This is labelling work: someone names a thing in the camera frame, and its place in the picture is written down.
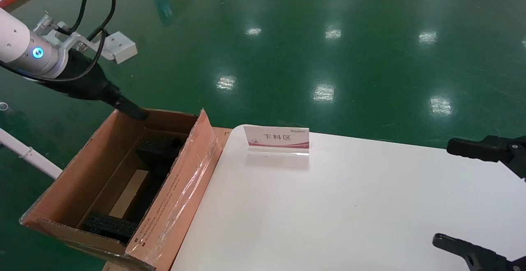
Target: white pole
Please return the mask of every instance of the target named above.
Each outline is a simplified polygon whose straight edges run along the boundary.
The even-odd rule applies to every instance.
[[[0,145],[4,145],[11,151],[17,153],[20,158],[26,160],[31,165],[40,169],[43,173],[51,176],[53,179],[56,179],[62,172],[62,169],[58,166],[46,159],[43,155],[40,155],[40,153],[35,151],[32,147],[28,147],[21,143],[2,128],[0,128]]]

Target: white tabletop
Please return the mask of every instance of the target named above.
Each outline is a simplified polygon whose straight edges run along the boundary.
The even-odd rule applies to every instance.
[[[445,150],[311,133],[309,157],[233,130],[173,271],[467,271],[435,233],[526,254],[526,184]]]

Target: black cable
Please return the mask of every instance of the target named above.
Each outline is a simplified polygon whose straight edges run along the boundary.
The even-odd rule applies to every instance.
[[[86,3],[87,3],[87,1],[88,0],[82,0],[81,10],[78,13],[77,20],[75,21],[75,24],[73,24],[73,27],[71,27],[68,30],[64,30],[62,28],[57,28],[58,32],[63,33],[65,35],[71,35],[74,31],[77,30],[78,26],[81,25],[82,18],[84,17],[84,11],[86,10]],[[6,63],[4,63],[1,60],[0,60],[0,66],[5,68],[5,69],[7,69],[8,71],[11,71],[11,72],[13,72],[15,74],[18,74],[19,76],[23,76],[25,78],[36,80],[36,81],[40,81],[40,82],[70,82],[70,81],[74,81],[74,80],[82,78],[83,76],[88,74],[90,72],[90,70],[92,70],[92,68],[95,66],[95,64],[99,60],[100,54],[102,54],[102,50],[104,48],[104,41],[106,40],[106,37],[108,35],[107,31],[104,30],[104,27],[109,23],[109,21],[113,17],[113,13],[115,12],[115,5],[116,5],[116,0],[111,0],[111,8],[109,10],[108,16],[87,37],[87,40],[91,41],[96,35],[98,35],[98,33],[102,32],[102,34],[100,36],[100,44],[99,44],[99,47],[97,49],[97,53],[95,54],[95,57],[91,61],[90,65],[86,68],[86,70],[84,70],[84,72],[82,74],[80,74],[79,76],[76,76],[74,78],[67,78],[67,79],[50,79],[50,78],[43,78],[41,76],[36,76],[36,75],[33,75],[33,74],[26,74],[26,73],[21,72],[19,70],[13,69],[11,67],[8,67],[8,65],[6,65]]]
[[[88,67],[84,70],[84,72],[82,72],[82,74],[74,77],[74,78],[67,78],[67,79],[50,79],[50,78],[43,78],[41,76],[35,76],[34,74],[26,74],[24,72],[21,72],[19,70],[16,70],[16,69],[13,69],[11,67],[8,67],[6,65],[6,63],[4,63],[3,61],[0,60],[0,66],[5,68],[6,70],[8,71],[11,71],[15,74],[18,74],[19,76],[23,76],[25,78],[28,78],[28,79],[32,79],[32,80],[36,80],[36,81],[40,81],[40,82],[71,82],[71,81],[74,81],[74,80],[77,80],[77,79],[80,79],[82,78],[83,76],[86,76],[91,70],[92,68],[95,66],[95,64],[97,63],[98,59],[100,58],[100,54],[102,54],[102,50],[104,48],[104,41],[106,40],[106,36],[107,36],[107,31],[105,31],[104,29],[102,30],[102,34],[100,35],[100,43],[99,43],[99,47],[97,49],[97,53],[95,54],[95,57],[92,59],[90,65],[88,65]]]
[[[65,35],[71,35],[74,31],[77,30],[78,26],[81,25],[82,18],[84,17],[84,11],[86,10],[87,1],[88,0],[82,0],[81,10],[78,13],[77,20],[75,21],[75,24],[73,24],[73,27],[69,28],[68,30],[58,28],[57,29],[58,32],[63,33]],[[106,19],[103,21],[102,24],[100,24],[92,33],[90,33],[90,35],[87,37],[88,41],[91,41],[109,23],[109,21],[111,20],[111,17],[113,17],[113,13],[115,12],[115,5],[116,5],[116,0],[111,0],[111,8],[109,10],[108,16],[106,17]]]

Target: open cardboard box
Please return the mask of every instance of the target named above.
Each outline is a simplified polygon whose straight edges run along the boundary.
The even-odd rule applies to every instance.
[[[205,111],[149,110],[146,121],[113,112],[42,194],[21,224],[130,270],[170,269],[216,167],[222,147]],[[146,140],[186,139],[150,209],[127,245],[87,232],[89,213],[107,214],[137,169]]]

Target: printed sign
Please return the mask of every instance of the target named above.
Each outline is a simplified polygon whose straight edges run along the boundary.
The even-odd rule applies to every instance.
[[[244,128],[251,147],[309,149],[308,128],[255,125],[246,125]]]

